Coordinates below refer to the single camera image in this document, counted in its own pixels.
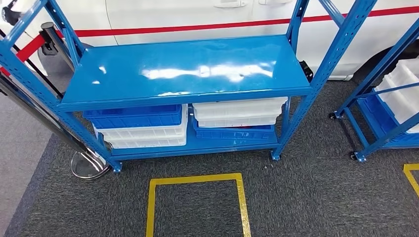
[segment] yellow floor tape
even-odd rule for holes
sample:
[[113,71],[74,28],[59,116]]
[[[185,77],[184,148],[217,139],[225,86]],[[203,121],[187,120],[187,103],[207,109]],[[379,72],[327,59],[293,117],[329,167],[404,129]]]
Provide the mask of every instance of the yellow floor tape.
[[412,170],[419,170],[419,164],[405,164],[403,166],[403,172],[419,197],[419,185],[411,173]]
[[148,192],[146,237],[152,237],[154,231],[156,185],[201,183],[224,180],[236,180],[237,192],[239,193],[239,206],[240,214],[242,217],[243,235],[244,237],[251,237],[248,209],[246,206],[245,188],[243,186],[243,179],[241,173],[151,179],[150,190]]

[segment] blue plastic crate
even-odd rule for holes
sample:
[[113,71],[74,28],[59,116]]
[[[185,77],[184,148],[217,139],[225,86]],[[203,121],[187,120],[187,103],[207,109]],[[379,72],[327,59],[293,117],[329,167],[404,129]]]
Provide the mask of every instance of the blue plastic crate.
[[179,125],[182,105],[84,111],[83,117],[97,129]]
[[[363,101],[371,114],[373,114],[374,119],[378,122],[377,124],[370,123],[373,133],[377,138],[384,136],[384,134],[400,125],[389,106],[378,95],[368,96]],[[402,141],[419,142],[419,133],[405,132],[391,141],[391,143]]]
[[193,118],[197,138],[237,139],[237,140],[268,140],[276,136],[274,125],[236,127],[198,127],[198,121]]

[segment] stacked bins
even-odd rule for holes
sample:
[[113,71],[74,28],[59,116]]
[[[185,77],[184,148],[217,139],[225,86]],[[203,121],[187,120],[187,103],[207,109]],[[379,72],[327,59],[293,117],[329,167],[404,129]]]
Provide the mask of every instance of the stacked bins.
[[[419,82],[418,77],[419,59],[400,60],[396,68],[384,76],[375,91],[416,83]],[[365,103],[379,122],[381,131],[386,133],[419,113],[419,86],[370,96]],[[419,141],[419,124],[395,139],[395,141],[407,140]]]
[[287,97],[195,103],[198,138],[267,140]]
[[83,117],[115,149],[186,144],[187,105],[85,111]]

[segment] cart with crates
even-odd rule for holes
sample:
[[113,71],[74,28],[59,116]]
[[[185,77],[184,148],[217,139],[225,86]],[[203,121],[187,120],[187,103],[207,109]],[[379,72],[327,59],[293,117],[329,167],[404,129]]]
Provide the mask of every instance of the cart with crates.
[[[55,0],[37,0],[0,42],[0,64],[115,172],[130,159],[256,149],[279,160],[377,0],[356,0],[345,17],[330,0],[319,1],[339,30],[314,76],[295,55],[308,0],[297,1],[283,35],[91,48]],[[62,99],[10,50],[42,7],[75,71]],[[290,118],[295,96],[301,100]],[[74,116],[80,111],[95,134]]]
[[[350,153],[351,159],[366,161],[366,156],[381,149],[419,148],[419,58],[400,60],[396,68],[371,87],[403,50],[419,37],[419,19],[389,50],[331,119],[348,118],[363,145]],[[359,109],[375,141],[369,143],[351,108]]]

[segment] stanchion base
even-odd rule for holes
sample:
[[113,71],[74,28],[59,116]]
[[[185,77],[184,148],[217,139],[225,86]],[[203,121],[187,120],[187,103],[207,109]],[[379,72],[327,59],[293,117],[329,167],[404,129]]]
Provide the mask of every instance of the stanchion base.
[[101,167],[95,167],[91,162],[82,156],[81,153],[75,153],[71,159],[71,172],[78,178],[92,180],[104,175],[110,168],[108,163]]

